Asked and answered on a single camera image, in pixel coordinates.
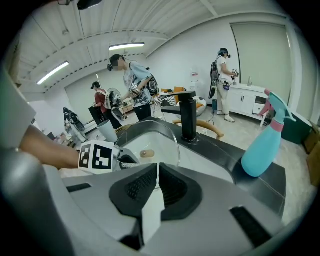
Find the cardboard box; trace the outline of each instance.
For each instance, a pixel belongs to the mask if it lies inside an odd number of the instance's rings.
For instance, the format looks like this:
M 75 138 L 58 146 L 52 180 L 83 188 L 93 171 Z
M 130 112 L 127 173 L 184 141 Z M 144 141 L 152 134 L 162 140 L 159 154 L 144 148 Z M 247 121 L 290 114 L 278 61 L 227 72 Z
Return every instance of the cardboard box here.
M 305 150 L 308 154 L 312 152 L 316 144 L 320 141 L 319 126 L 317 126 L 312 122 L 311 124 L 312 124 L 311 132 L 303 142 Z
M 306 158 L 308 164 L 310 181 L 313 186 L 320 184 L 320 141 L 314 146 L 312 152 Z

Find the cabinet door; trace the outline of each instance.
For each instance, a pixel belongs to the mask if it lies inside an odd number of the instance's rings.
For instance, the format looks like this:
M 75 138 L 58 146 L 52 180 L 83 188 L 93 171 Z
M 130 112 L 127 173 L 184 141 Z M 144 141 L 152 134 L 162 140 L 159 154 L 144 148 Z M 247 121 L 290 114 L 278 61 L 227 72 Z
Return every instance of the cabinet door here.
M 231 112 L 241 112 L 243 93 L 230 90 L 228 92 L 228 102 Z
M 244 95 L 242 98 L 241 112 L 246 114 L 252 114 L 254 111 L 255 102 L 256 96 Z

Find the white cabinet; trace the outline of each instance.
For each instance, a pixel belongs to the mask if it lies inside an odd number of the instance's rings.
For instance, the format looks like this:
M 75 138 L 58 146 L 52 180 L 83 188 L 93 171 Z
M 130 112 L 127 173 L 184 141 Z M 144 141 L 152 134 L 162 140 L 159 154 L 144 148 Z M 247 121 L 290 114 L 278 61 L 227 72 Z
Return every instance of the white cabinet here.
M 252 114 L 254 110 L 255 102 L 256 102 L 256 96 L 243 94 L 241 112 Z
M 241 91 L 232 91 L 232 89 L 229 90 L 228 92 L 228 102 L 229 102 L 229 108 L 230 110 L 236 110 L 239 109 L 241 103 L 242 103 L 242 98 L 244 94 Z
M 264 124 L 266 114 L 263 116 L 256 114 L 257 105 L 259 105 L 259 109 L 262 109 L 264 106 L 259 101 L 259 99 L 262 98 L 268 98 L 265 94 L 265 89 L 262 87 L 248 87 L 246 84 L 231 85 L 228 92 L 230 112 L 261 120 L 260 126 L 262 126 Z

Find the white pants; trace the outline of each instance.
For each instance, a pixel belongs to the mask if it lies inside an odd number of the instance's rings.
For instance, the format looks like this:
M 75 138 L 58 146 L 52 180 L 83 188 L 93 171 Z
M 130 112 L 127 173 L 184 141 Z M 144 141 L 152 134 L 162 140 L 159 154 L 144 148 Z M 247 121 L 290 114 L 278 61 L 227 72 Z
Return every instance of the white pants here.
M 229 115 L 228 90 L 224 89 L 224 85 L 220 82 L 217 88 L 217 104 L 218 111 L 222 111 L 225 115 Z
M 85 134 L 84 131 L 79 131 L 79 130 L 77 129 L 77 127 L 76 127 L 74 124 L 72 124 L 72 123 L 70 123 L 70 126 L 71 126 L 72 131 L 75 133 L 75 135 L 78 137 L 78 139 L 79 139 L 82 143 L 87 140 L 87 137 L 86 137 L 86 134 Z

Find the black pants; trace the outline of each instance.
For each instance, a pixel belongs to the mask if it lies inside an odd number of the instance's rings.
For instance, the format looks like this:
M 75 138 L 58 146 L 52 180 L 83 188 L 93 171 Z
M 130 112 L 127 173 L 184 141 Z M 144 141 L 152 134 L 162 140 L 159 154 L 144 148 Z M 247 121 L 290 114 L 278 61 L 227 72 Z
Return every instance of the black pants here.
M 146 104 L 142 106 L 138 106 L 134 108 L 136 116 L 138 117 L 139 121 L 151 117 L 151 105 Z
M 119 123 L 118 119 L 116 119 L 114 117 L 114 115 L 112 114 L 112 110 L 111 109 L 107 109 L 106 112 L 103 113 L 103 116 L 107 119 L 110 120 L 113 128 L 116 130 L 120 127 L 122 127 L 122 125 Z

